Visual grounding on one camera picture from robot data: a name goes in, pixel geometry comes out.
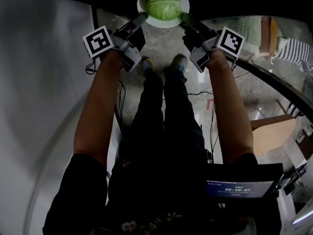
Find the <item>wall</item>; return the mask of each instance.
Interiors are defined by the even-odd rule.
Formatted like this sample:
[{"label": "wall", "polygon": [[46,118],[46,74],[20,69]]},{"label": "wall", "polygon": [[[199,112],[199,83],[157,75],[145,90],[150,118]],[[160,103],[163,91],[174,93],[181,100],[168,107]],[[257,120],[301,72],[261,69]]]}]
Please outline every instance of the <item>wall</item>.
[{"label": "wall", "polygon": [[2,235],[41,234],[93,79],[82,41],[92,30],[86,4],[0,0]]}]

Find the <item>screen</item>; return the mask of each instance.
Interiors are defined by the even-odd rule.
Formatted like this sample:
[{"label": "screen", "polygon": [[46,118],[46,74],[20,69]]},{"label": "screen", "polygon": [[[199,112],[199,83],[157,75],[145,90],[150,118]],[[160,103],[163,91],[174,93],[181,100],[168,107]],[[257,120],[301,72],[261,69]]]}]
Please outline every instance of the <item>screen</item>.
[{"label": "screen", "polygon": [[207,181],[206,195],[227,198],[261,198],[274,181],[221,182]]}]

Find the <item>white plate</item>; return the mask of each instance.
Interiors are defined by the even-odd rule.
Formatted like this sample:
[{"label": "white plate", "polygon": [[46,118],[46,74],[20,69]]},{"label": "white plate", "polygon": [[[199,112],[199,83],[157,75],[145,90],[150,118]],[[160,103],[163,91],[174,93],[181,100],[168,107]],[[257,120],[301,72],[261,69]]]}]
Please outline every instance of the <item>white plate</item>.
[{"label": "white plate", "polygon": [[[137,9],[139,13],[142,12],[146,12],[145,11],[145,6],[144,6],[144,2],[145,0],[138,0],[137,1]],[[185,12],[185,13],[189,13],[189,0],[180,0],[180,8],[181,8],[181,12]],[[174,27],[176,25],[179,25],[182,22],[182,19],[179,17],[170,20],[170,21],[162,21],[159,19],[156,19],[152,16],[149,15],[147,21],[148,24],[151,24],[155,27],[159,27],[159,28],[171,28]]]}]

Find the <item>forearm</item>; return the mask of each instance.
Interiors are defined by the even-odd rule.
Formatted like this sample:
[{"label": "forearm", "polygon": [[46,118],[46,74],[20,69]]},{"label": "forearm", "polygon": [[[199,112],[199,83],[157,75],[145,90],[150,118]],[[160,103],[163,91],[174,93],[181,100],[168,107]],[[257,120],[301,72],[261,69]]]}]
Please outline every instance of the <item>forearm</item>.
[{"label": "forearm", "polygon": [[122,62],[111,50],[101,62],[93,80],[74,138],[74,154],[85,153],[105,167],[112,131],[114,106]]},{"label": "forearm", "polygon": [[253,134],[229,64],[222,51],[218,51],[213,55],[219,57],[215,58],[215,62],[209,61],[207,67],[213,89],[223,162],[231,164],[244,153],[253,153]]}]

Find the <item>shoe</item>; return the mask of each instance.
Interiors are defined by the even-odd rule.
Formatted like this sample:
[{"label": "shoe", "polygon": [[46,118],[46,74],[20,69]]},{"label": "shoe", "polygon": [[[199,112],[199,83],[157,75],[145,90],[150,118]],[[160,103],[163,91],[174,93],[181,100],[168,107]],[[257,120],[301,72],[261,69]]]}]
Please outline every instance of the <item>shoe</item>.
[{"label": "shoe", "polygon": [[146,58],[142,60],[142,71],[145,77],[147,77],[152,72],[156,72],[156,66],[151,58]]},{"label": "shoe", "polygon": [[187,69],[188,59],[184,55],[177,55],[172,63],[172,69],[179,70],[184,73]]}]

